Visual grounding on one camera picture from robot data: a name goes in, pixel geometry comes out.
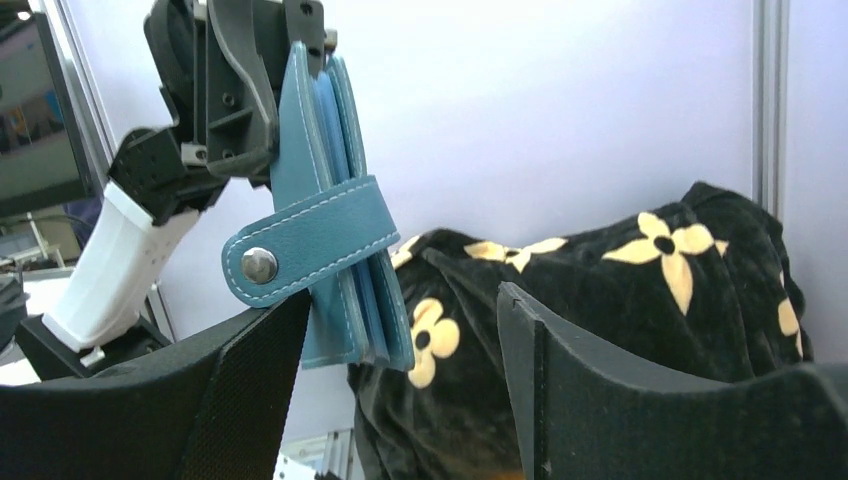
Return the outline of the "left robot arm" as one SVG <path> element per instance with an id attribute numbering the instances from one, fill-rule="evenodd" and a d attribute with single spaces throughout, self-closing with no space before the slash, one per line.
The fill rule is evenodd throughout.
<path id="1" fill-rule="evenodd" d="M 318 1 L 157 1 L 143 23 L 173 123 L 128 133 L 100 217 L 56 304 L 15 340 L 41 380 L 85 378 L 164 345 L 139 311 L 152 284 L 229 179 L 279 193 L 271 178 L 283 64 L 294 45 L 320 71 Z"/>

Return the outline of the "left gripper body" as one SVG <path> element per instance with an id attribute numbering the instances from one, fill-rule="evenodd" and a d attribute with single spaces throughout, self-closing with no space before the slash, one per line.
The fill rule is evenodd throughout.
<path id="1" fill-rule="evenodd" d="M 160 93 L 187 166 L 204 166 L 206 148 L 206 20 L 203 1 L 156 0 L 143 22 L 161 79 Z"/>

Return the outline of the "black floral blanket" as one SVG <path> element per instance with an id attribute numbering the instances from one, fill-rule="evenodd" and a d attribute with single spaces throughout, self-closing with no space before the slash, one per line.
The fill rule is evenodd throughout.
<path id="1" fill-rule="evenodd" d="M 496 315 L 512 282 L 650 361 L 737 382 L 809 361 L 781 224 L 704 182 L 593 231 L 513 248 L 436 229 L 391 257 L 415 363 L 353 365 L 353 435 L 368 479 L 514 479 L 521 468 Z"/>

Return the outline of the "blue leather card holder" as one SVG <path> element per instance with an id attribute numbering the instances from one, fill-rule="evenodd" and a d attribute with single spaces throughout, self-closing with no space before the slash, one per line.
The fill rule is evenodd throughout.
<path id="1" fill-rule="evenodd" d="M 307 290 L 312 298 L 305 369 L 367 363 L 411 369 L 414 348 L 388 255 L 399 234 L 367 171 L 345 63 L 317 74 L 302 43 L 290 49 L 271 164 L 275 211 L 233 235 L 222 251 L 231 292 L 267 307 Z"/>

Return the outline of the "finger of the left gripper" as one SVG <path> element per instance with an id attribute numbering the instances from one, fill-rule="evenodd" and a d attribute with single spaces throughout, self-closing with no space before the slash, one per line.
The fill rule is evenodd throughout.
<path id="1" fill-rule="evenodd" d="M 255 176 L 278 149 L 278 114 L 256 46 L 252 1 L 207 3 L 207 169 Z"/>
<path id="2" fill-rule="evenodd" d="M 254 37 L 270 80 L 282 80 L 290 47 L 301 42 L 307 51 L 309 74 L 317 77 L 325 64 L 325 47 L 335 49 L 335 31 L 324 26 L 320 1 L 254 1 Z"/>

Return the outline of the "left aluminium frame post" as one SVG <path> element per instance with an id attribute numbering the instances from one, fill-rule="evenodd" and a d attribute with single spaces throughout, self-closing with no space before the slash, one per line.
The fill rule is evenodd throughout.
<path id="1" fill-rule="evenodd" d="M 753 196 L 777 218 L 782 214 L 786 158 L 790 6 L 788 0 L 752 3 Z"/>

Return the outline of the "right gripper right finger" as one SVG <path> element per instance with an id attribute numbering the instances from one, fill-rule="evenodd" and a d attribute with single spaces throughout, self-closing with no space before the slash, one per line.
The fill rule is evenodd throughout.
<path id="1" fill-rule="evenodd" d="M 843 479 L 847 368 L 726 384 L 634 355 L 517 285 L 498 330 L 529 479 Z"/>

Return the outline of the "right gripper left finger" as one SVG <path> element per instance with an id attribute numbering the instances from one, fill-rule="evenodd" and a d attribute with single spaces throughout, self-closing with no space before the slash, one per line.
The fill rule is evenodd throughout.
<path id="1" fill-rule="evenodd" d="M 298 292 L 89 378 L 1 390 L 5 479 L 270 479 L 311 298 Z"/>

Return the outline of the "monitor screen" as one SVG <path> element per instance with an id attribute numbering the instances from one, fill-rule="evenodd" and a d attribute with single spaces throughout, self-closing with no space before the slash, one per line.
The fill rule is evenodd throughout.
<path id="1" fill-rule="evenodd" d="M 1 216 L 96 192 L 48 18 L 33 13 L 1 33 Z"/>

